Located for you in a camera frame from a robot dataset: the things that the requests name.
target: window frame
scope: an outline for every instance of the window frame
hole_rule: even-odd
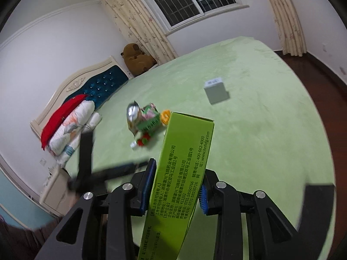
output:
[[[168,19],[166,18],[166,16],[164,15],[164,13],[162,12],[162,10],[160,9],[160,7],[158,6],[157,2],[155,2],[155,0],[141,0],[145,6],[149,9],[150,13],[152,14],[153,18],[157,21],[157,23],[161,26],[161,28],[163,29],[165,35],[170,35],[171,33],[178,31],[179,29],[182,29],[188,25],[191,25],[195,22],[198,22],[200,20],[203,20],[205,18],[214,16],[214,15],[218,15],[224,12],[229,12],[232,10],[236,10],[239,8],[244,8],[244,7],[248,7],[248,5],[246,5],[244,0],[235,0],[234,4],[231,5],[227,5],[227,6],[222,6],[213,10],[210,10],[208,12],[203,12],[202,8],[200,7],[199,3],[197,2],[197,0],[192,0],[192,2],[194,3],[194,5],[196,6],[197,10],[199,11],[198,15],[195,15],[191,18],[188,18],[182,22],[179,22],[178,24],[175,24],[173,26],[171,26],[171,24],[169,23]]]

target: cream headboard frame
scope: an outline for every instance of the cream headboard frame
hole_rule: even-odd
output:
[[[38,136],[41,138],[42,129],[51,118],[52,114],[63,104],[65,99],[74,93],[76,89],[79,89],[91,77],[98,75],[105,70],[117,65],[120,69],[128,76],[129,79],[134,78],[129,72],[127,72],[119,63],[114,59],[113,56],[107,58],[107,60],[100,62],[98,64],[92,65],[90,67],[83,68],[76,73],[68,77],[55,91],[48,104],[46,105],[43,112],[35,120],[30,122],[30,127]]]

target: headboard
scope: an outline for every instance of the headboard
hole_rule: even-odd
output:
[[[123,69],[113,56],[103,62],[83,68],[63,81],[43,112],[30,122],[30,127],[40,139],[42,129],[49,118],[69,98],[77,94],[89,94],[90,96],[86,100],[93,100],[95,109],[97,109],[102,102],[132,78],[133,76]]]

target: curtain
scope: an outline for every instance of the curtain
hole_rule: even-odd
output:
[[[296,10],[291,0],[269,0],[275,16],[283,54],[302,56],[306,43]]]
[[[177,57],[166,36],[141,0],[100,0],[129,43],[136,43],[158,64]]]

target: capybara plush toy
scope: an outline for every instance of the capybara plush toy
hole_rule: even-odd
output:
[[[138,44],[135,43],[126,45],[120,55],[134,76],[148,71],[148,69],[157,64],[157,61],[152,56],[145,55]]]

